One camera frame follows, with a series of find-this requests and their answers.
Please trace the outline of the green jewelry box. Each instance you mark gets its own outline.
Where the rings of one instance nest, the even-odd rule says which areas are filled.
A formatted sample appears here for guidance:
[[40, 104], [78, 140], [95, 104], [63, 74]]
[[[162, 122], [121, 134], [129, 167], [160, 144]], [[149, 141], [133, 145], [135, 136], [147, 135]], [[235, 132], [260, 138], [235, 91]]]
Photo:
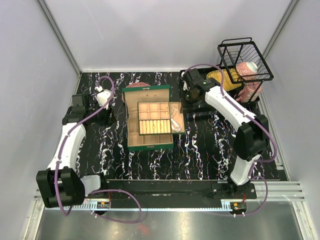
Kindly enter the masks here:
[[172, 149], [170, 85], [125, 87], [127, 148], [131, 152]]

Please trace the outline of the green jewelry tray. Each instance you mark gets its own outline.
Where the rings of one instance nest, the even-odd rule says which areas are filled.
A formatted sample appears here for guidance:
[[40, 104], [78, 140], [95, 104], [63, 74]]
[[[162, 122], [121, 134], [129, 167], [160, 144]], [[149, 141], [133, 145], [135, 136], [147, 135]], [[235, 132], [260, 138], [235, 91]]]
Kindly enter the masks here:
[[181, 102], [139, 102], [137, 111], [140, 135], [174, 135], [185, 132]]

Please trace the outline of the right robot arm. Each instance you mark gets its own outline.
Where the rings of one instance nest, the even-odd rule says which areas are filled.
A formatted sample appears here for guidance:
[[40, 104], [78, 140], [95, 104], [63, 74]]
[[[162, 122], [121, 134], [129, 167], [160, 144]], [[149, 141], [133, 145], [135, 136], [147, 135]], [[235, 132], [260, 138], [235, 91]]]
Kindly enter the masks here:
[[232, 147], [236, 160], [228, 177], [226, 192], [232, 198], [239, 198], [250, 183], [253, 165], [269, 145], [269, 121], [264, 115], [257, 116], [241, 106], [220, 82], [214, 78], [203, 78], [196, 68], [180, 75], [187, 85], [184, 101], [190, 105], [205, 102], [229, 121], [236, 132]]

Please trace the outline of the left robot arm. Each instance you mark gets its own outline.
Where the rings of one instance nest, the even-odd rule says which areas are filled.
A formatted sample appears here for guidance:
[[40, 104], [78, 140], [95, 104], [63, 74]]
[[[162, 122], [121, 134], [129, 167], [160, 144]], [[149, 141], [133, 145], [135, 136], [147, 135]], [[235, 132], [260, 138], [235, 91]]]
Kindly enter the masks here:
[[112, 93], [103, 90], [96, 99], [88, 94], [72, 96], [72, 105], [62, 119], [62, 135], [47, 169], [38, 171], [36, 182], [46, 208], [64, 208], [81, 205], [92, 193], [103, 198], [108, 186], [98, 174], [80, 177], [76, 161], [90, 125], [110, 127], [116, 120], [109, 98]]

